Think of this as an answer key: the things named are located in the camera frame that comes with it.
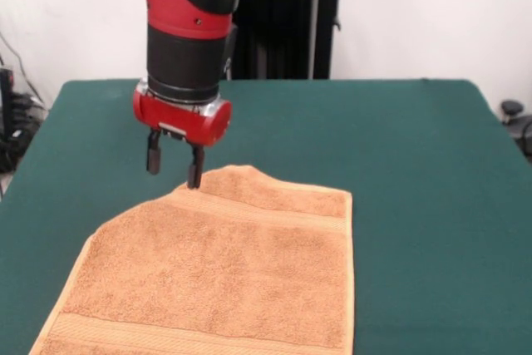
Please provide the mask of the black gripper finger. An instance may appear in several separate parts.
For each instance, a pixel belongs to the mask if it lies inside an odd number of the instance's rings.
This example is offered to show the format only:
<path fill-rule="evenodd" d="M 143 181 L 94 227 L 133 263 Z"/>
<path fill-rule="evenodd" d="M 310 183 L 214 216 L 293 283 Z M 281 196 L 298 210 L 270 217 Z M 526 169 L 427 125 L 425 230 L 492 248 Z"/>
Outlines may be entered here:
<path fill-rule="evenodd" d="M 160 131 L 151 129 L 147 139 L 146 170 L 152 175 L 160 172 Z"/>
<path fill-rule="evenodd" d="M 196 190 L 201 185 L 204 167 L 204 147 L 202 145 L 192 145 L 192 162 L 189 167 L 187 187 Z"/>

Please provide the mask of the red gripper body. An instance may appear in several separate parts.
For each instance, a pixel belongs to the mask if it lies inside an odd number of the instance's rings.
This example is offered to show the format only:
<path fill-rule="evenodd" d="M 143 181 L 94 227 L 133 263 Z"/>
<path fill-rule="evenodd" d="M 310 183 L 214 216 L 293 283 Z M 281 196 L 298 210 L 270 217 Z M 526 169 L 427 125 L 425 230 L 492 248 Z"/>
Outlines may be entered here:
<path fill-rule="evenodd" d="M 224 136 L 232 116 L 232 104 L 219 97 L 203 106 L 180 106 L 138 91 L 134 92 L 133 109 L 137 120 L 149 128 L 203 146 L 212 146 Z"/>

